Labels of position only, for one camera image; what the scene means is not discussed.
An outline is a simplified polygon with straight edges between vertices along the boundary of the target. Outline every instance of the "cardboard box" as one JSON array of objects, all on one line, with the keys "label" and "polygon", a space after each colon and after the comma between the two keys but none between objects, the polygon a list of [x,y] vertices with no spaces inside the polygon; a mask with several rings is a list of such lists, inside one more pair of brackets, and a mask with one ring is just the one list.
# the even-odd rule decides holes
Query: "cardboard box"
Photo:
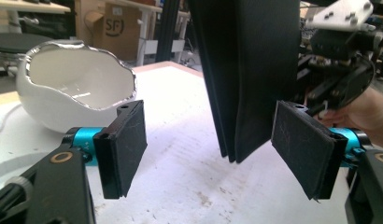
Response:
[{"label": "cardboard box", "polygon": [[112,52],[121,60],[136,60],[140,18],[138,8],[106,3],[104,17],[95,17],[93,22],[93,45]]}]

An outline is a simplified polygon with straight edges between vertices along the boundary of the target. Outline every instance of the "black rectangular object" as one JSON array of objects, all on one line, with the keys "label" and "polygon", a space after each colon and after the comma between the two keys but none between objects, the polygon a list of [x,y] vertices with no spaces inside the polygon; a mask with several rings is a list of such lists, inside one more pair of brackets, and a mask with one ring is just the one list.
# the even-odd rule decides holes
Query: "black rectangular object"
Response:
[{"label": "black rectangular object", "polygon": [[270,139],[276,101],[294,94],[299,2],[189,5],[220,152],[241,162]]},{"label": "black rectangular object", "polygon": [[143,101],[118,107],[118,117],[93,142],[104,197],[126,197],[148,145]]},{"label": "black rectangular object", "polygon": [[329,199],[348,140],[330,132],[306,110],[279,101],[271,141],[308,199]]}]

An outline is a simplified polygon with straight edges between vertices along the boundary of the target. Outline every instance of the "white bowl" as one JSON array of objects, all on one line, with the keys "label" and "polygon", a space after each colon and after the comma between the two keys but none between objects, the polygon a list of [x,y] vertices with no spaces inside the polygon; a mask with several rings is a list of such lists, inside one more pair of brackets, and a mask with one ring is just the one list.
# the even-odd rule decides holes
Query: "white bowl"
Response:
[{"label": "white bowl", "polygon": [[47,128],[107,127],[134,100],[135,73],[113,54],[79,41],[50,41],[19,64],[17,92],[26,112]]}]

